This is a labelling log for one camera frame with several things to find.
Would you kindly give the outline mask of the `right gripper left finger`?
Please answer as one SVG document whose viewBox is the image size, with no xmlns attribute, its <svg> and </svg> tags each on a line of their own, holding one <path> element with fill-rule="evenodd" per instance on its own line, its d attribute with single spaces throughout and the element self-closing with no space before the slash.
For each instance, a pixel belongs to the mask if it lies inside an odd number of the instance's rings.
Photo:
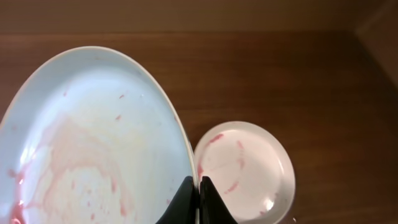
<svg viewBox="0 0 398 224">
<path fill-rule="evenodd" d="M 195 224 L 197 191 L 193 177 L 186 176 L 156 224 Z"/>
</svg>

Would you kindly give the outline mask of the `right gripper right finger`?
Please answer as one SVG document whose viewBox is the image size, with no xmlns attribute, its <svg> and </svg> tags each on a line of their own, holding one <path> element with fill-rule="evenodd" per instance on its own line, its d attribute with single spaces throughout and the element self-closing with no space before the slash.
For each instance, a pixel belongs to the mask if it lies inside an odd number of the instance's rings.
<svg viewBox="0 0 398 224">
<path fill-rule="evenodd" d="M 200 182 L 200 224 L 238 224 L 208 176 Z"/>
</svg>

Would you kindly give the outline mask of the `white plate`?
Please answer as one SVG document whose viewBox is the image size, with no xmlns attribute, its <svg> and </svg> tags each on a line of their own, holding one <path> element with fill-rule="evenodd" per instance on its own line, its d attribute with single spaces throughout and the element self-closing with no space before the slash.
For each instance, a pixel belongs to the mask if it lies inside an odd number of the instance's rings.
<svg viewBox="0 0 398 224">
<path fill-rule="evenodd" d="M 113 49 L 52 57 L 1 120 L 2 223 L 155 223 L 196 176 L 168 96 Z"/>
<path fill-rule="evenodd" d="M 244 121 L 219 124 L 199 140 L 194 161 L 199 178 L 211 179 L 238 223 L 289 223 L 294 169 L 265 129 Z"/>
</svg>

